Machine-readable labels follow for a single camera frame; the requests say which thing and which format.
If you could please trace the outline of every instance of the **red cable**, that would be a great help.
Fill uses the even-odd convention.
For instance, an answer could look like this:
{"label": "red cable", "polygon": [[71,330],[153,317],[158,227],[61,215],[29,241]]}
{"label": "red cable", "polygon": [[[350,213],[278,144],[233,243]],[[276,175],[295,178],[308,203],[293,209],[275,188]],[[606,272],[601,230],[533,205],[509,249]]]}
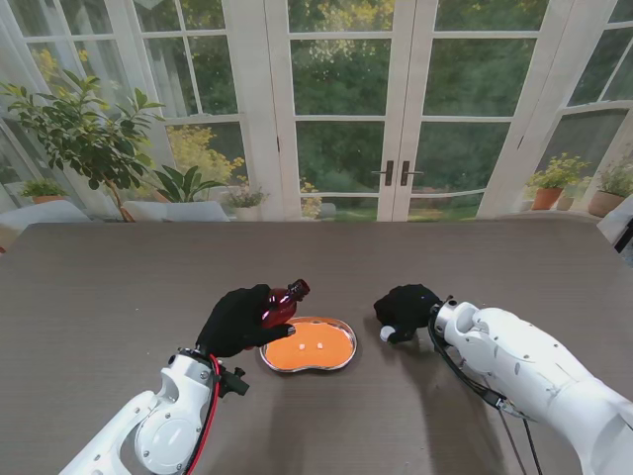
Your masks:
{"label": "red cable", "polygon": [[[214,363],[216,374],[220,375],[220,368],[218,367],[218,361],[212,354],[210,354],[209,357],[211,358],[211,361]],[[209,420],[207,421],[205,432],[202,434],[202,442],[200,443],[200,447],[198,448],[198,453],[196,453],[196,458],[194,458],[194,461],[189,467],[189,470],[187,470],[187,474],[194,473],[194,468],[196,467],[196,464],[198,463],[198,459],[200,458],[200,455],[202,455],[202,451],[205,448],[207,437],[209,436],[209,432],[211,432],[211,424],[214,421],[214,415],[216,414],[216,406],[218,405],[219,392],[220,392],[220,380],[216,382],[216,387],[214,388],[214,400],[212,402],[213,405],[211,406],[211,414],[209,415]]]}

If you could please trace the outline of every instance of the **plant pot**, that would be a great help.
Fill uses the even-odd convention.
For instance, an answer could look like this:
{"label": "plant pot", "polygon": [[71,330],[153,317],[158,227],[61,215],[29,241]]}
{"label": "plant pot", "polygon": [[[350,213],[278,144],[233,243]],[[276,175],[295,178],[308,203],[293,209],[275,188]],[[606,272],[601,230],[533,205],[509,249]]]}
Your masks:
{"label": "plant pot", "polygon": [[536,198],[532,210],[549,210],[563,193],[563,188],[539,188],[536,190]]}
{"label": "plant pot", "polygon": [[534,200],[521,201],[521,206],[518,209],[519,213],[523,213],[524,211],[530,211],[532,209],[533,204],[534,204]]}
{"label": "plant pot", "polygon": [[574,204],[574,197],[573,196],[562,196],[558,200],[558,204],[556,205],[556,209],[558,211],[569,211],[573,204]]}
{"label": "plant pot", "polygon": [[33,197],[33,202],[36,205],[41,205],[42,203],[48,203],[49,201],[60,201],[63,200],[64,197],[63,196],[58,196],[58,195],[54,195],[54,196],[34,196]]}
{"label": "plant pot", "polygon": [[589,202],[588,211],[600,218],[604,218],[609,212],[613,211],[624,201],[624,198],[604,191],[596,191]]}
{"label": "plant pot", "polygon": [[238,221],[259,221],[256,206],[252,208],[235,208],[235,216]]}

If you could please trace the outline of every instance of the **cushion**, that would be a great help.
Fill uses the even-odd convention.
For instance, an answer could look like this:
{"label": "cushion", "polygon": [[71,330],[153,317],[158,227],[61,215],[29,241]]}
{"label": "cushion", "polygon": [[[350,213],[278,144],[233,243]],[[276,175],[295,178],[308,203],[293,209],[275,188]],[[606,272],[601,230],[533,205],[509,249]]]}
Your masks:
{"label": "cushion", "polygon": [[126,201],[124,209],[138,222],[227,222],[228,216],[215,201],[197,203],[154,203]]}
{"label": "cushion", "polygon": [[28,225],[35,223],[90,223],[75,205],[58,200],[0,214],[0,247],[5,249]]}

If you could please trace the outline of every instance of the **table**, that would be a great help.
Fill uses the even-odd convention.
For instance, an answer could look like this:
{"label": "table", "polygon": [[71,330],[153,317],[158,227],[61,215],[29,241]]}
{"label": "table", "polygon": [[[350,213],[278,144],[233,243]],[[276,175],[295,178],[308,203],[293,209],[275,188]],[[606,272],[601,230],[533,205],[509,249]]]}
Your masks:
{"label": "table", "polygon": [[[515,312],[633,398],[633,273],[599,231],[569,221],[468,224],[37,225],[0,261],[3,474],[56,473],[191,346],[215,302],[305,278],[304,316],[351,325],[345,369],[282,376],[246,351],[251,385],[221,401],[198,474],[522,474],[499,414],[471,397],[427,337],[392,349],[372,304],[422,282]],[[522,425],[505,418],[528,474]],[[571,448],[533,425],[547,475]]]}

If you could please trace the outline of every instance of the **door handle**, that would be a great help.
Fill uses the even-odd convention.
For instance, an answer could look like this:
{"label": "door handle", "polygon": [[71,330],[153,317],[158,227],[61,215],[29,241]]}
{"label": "door handle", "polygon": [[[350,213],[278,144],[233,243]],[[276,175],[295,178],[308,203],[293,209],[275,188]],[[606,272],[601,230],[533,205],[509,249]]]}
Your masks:
{"label": "door handle", "polygon": [[392,175],[394,174],[394,161],[387,161],[387,169],[386,170],[373,170],[373,174],[375,175],[385,175],[385,186],[392,186]]}
{"label": "door handle", "polygon": [[400,177],[400,184],[401,186],[407,186],[407,179],[409,175],[423,175],[424,172],[423,171],[408,171],[408,167],[410,165],[410,162],[407,161],[403,161],[403,174]]}

